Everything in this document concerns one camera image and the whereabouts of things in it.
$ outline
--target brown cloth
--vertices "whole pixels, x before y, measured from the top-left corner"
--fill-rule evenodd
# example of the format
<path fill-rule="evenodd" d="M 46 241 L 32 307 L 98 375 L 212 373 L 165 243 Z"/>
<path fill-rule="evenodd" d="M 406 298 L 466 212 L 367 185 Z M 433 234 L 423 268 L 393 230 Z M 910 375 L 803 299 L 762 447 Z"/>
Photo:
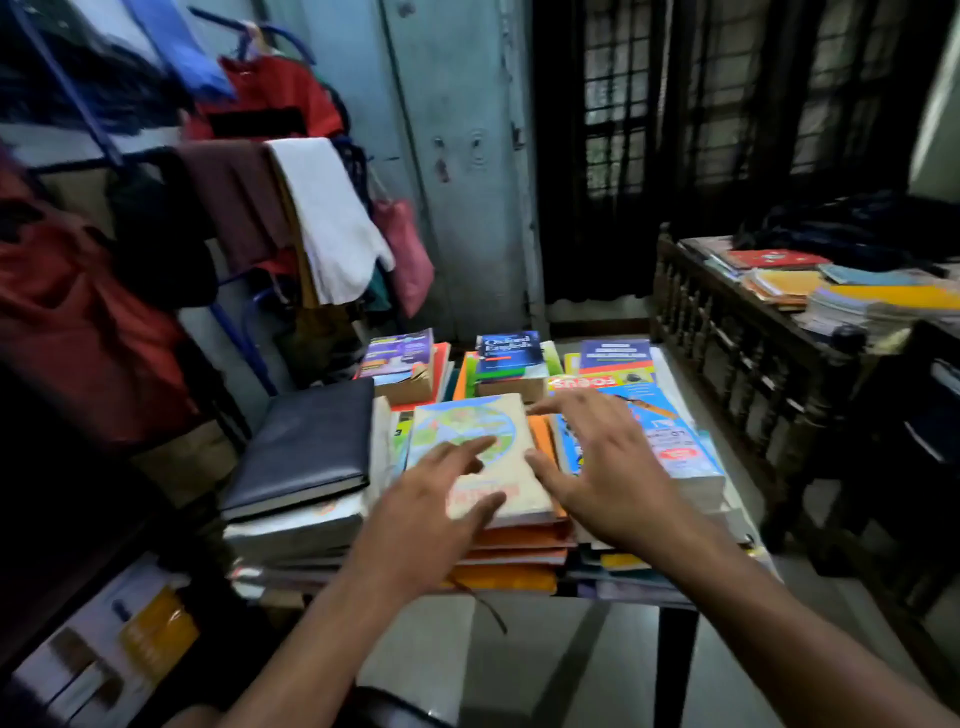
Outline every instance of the brown cloth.
<path fill-rule="evenodd" d="M 266 147 L 248 139 L 193 141 L 177 153 L 213 220 L 232 274 L 246 273 L 293 244 Z"/>

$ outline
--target orange book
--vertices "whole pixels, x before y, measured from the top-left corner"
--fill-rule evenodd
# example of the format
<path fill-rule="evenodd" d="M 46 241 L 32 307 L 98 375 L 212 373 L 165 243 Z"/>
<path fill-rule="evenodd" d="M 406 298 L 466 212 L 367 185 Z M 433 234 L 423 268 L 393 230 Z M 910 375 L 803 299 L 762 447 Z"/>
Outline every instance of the orange book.
<path fill-rule="evenodd" d="M 557 591 L 557 574 L 551 567 L 526 565 L 454 567 L 450 577 L 474 590 L 540 592 L 551 595 Z M 445 581 L 441 588 L 456 589 L 449 581 Z"/>
<path fill-rule="evenodd" d="M 516 525 L 483 531 L 473 542 L 473 550 L 487 548 L 574 548 L 577 539 L 573 523 Z"/>

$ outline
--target door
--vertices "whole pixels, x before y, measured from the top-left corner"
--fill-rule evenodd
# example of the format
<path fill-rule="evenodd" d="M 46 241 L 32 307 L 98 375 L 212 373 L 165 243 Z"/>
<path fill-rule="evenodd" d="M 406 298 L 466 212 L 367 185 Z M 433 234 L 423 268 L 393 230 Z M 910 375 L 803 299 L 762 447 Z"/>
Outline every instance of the door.
<path fill-rule="evenodd" d="M 508 64 L 493 0 L 384 0 L 456 338 L 529 325 Z"/>

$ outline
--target hanging clothes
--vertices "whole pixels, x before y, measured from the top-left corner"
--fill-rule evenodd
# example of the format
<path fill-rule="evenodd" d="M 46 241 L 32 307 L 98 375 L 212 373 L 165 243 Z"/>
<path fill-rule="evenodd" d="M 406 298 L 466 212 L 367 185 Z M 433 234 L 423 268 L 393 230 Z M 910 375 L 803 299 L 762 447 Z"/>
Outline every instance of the hanging clothes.
<path fill-rule="evenodd" d="M 363 296 L 380 260 L 394 256 L 360 203 L 340 155 L 329 139 L 266 142 L 300 221 L 302 245 L 320 303 L 350 303 Z"/>
<path fill-rule="evenodd" d="M 39 215 L 0 243 L 0 355 L 116 449 L 198 424 L 177 320 L 124 288 L 84 221 L 39 200 L 5 159 L 0 202 Z"/>
<path fill-rule="evenodd" d="M 176 163 L 180 158 L 165 162 Z M 184 191 L 140 169 L 111 174 L 107 182 L 113 271 L 142 301 L 166 311 L 217 300 L 217 271 L 205 242 L 210 235 L 178 203 Z"/>
<path fill-rule="evenodd" d="M 300 63 L 280 56 L 260 56 L 250 61 L 220 58 L 220 65 L 236 88 L 237 100 L 233 103 L 198 104 L 197 114 L 191 116 L 184 127 L 186 138 L 213 139 L 229 135 L 264 141 L 291 135 L 331 136 L 343 131 L 343 121 L 329 93 Z M 227 128 L 228 133 L 217 133 L 214 128 L 218 117 L 243 113 L 250 118 L 252 112 L 268 110 L 295 116 L 276 119 L 276 114 L 273 114 L 265 122 L 272 126 L 264 127 L 260 133 L 239 126 Z M 302 124 L 295 123 L 300 119 Z"/>
<path fill-rule="evenodd" d="M 172 0 L 124 0 L 156 50 L 198 101 L 236 98 L 220 67 L 207 57 Z"/>
<path fill-rule="evenodd" d="M 234 275 L 291 246 L 266 147 L 245 139 L 215 140 L 181 144 L 177 153 Z"/>

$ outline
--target red cloth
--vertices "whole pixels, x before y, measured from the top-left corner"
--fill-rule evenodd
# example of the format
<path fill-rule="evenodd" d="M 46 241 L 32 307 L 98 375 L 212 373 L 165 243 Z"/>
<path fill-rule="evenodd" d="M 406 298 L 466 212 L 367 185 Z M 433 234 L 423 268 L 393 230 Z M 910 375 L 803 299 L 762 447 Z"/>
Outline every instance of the red cloth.
<path fill-rule="evenodd" d="M 0 241 L 0 355 L 109 446 L 194 426 L 177 320 L 124 288 L 84 221 L 38 200 L 8 163 L 0 202 L 43 216 L 19 226 L 17 242 Z"/>
<path fill-rule="evenodd" d="M 208 114 L 264 109 L 299 109 L 307 136 L 331 136 L 344 130 L 340 113 L 330 94 L 303 65 L 279 56 L 261 56 L 252 61 L 220 58 L 237 92 L 235 102 L 197 104 L 200 115 L 191 116 L 184 127 L 187 139 L 212 139 Z"/>

